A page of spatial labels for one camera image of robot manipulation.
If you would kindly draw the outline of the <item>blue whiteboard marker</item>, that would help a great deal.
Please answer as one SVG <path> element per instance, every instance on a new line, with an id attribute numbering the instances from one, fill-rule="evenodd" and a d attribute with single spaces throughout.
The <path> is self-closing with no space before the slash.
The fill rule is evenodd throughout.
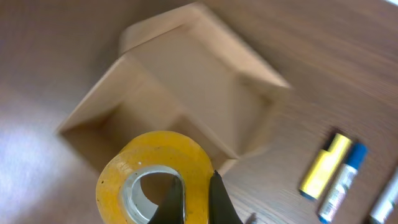
<path id="1" fill-rule="evenodd" d="M 361 164 L 368 153 L 368 148 L 357 142 L 354 144 L 348 157 L 344 161 L 336 176 L 334 183 L 325 197 L 318 211 L 318 218 L 321 223 L 331 223 L 348 193 L 355 177 L 358 174 Z"/>

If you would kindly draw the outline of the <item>yellow tape roll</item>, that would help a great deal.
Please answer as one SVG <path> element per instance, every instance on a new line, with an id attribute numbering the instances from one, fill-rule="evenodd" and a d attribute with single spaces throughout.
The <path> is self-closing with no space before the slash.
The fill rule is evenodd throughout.
<path id="1" fill-rule="evenodd" d="M 207 223 L 213 166 L 194 140 L 173 131 L 152 131 L 129 142 L 103 169 L 96 186 L 98 210 L 105 223 L 147 223 L 154 203 L 142 209 L 141 178 L 164 173 L 184 187 L 185 223 Z"/>

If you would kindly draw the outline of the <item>black whiteboard marker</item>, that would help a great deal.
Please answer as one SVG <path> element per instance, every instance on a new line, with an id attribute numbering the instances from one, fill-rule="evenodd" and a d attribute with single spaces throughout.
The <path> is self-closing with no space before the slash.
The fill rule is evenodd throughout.
<path id="1" fill-rule="evenodd" d="M 369 215 L 372 224 L 385 224 L 397 205 L 397 169 L 378 197 Z"/>

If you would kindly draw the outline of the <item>yellow highlighter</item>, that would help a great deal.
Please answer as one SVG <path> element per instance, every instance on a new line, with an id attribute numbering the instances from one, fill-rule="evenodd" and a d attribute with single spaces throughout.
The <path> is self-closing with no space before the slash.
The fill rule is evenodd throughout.
<path id="1" fill-rule="evenodd" d="M 351 147 L 352 140 L 335 133 L 319 151 L 300 185 L 299 192 L 309 200 L 318 200 Z"/>

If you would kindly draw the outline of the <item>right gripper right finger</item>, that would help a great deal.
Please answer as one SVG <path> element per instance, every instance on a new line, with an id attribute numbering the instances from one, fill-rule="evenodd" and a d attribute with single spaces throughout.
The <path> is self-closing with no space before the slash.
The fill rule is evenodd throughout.
<path id="1" fill-rule="evenodd" d="M 223 179 L 215 170 L 209 186 L 209 224 L 243 224 L 229 198 Z"/>

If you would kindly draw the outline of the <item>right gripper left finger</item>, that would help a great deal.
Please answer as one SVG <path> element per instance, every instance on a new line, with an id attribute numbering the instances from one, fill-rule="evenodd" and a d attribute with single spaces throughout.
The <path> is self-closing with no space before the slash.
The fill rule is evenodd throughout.
<path id="1" fill-rule="evenodd" d="M 183 184 L 174 177 L 164 201 L 158 206 L 148 224 L 184 224 Z"/>

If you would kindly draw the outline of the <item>brown cardboard box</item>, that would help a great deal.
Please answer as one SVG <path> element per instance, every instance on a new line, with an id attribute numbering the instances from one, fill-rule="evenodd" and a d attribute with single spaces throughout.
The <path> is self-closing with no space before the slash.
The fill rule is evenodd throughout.
<path id="1" fill-rule="evenodd" d="M 291 87 L 205 5 L 127 27 L 118 59 L 59 133 L 102 169 L 130 140 L 169 130 L 197 142 L 225 174 L 267 149 Z"/>

